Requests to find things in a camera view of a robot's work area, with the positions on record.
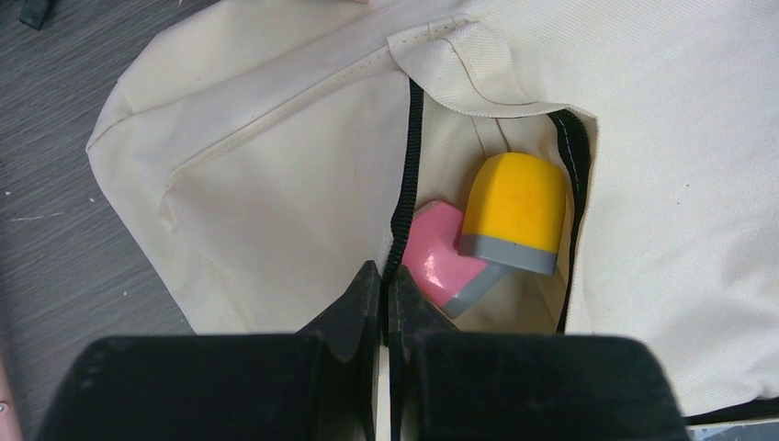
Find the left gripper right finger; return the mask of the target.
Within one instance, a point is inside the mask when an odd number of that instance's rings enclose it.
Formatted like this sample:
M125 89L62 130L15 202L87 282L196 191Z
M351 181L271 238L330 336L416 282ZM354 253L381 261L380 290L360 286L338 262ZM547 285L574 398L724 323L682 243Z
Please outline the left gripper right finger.
M419 337L457 327L420 291L410 270L400 266L387 294L390 439L401 440L401 418L413 350Z

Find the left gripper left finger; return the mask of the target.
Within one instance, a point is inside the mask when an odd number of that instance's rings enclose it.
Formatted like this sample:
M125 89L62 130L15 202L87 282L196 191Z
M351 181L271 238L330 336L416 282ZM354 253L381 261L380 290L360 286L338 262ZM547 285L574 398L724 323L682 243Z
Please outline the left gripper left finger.
M345 292L300 335L316 336L316 440L377 438L381 276L373 261L360 266Z

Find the pink eraser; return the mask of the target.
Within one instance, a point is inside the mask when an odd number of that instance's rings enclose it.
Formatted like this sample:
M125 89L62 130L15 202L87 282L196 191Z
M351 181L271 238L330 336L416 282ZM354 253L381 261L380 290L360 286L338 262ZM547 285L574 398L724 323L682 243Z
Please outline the pink eraser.
M464 214L433 200L412 219L402 257L422 294L446 317L456 319L476 303L509 268L458 253Z

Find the yellow eraser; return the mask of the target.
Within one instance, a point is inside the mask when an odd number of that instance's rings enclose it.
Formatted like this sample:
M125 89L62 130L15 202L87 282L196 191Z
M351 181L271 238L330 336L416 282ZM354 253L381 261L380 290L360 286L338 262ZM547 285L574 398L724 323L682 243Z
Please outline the yellow eraser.
M557 267L567 181L554 165L526 153L488 158L474 178L458 252L551 275Z

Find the cream canvas backpack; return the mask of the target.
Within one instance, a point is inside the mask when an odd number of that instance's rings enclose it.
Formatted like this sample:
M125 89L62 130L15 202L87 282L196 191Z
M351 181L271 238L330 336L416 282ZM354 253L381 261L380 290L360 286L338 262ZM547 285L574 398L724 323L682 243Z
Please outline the cream canvas backpack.
M567 183L554 273L459 328L628 336L693 424L777 415L775 1L220 1L151 41L86 152L195 332L295 331L389 264L411 84L418 205L463 208L499 153Z

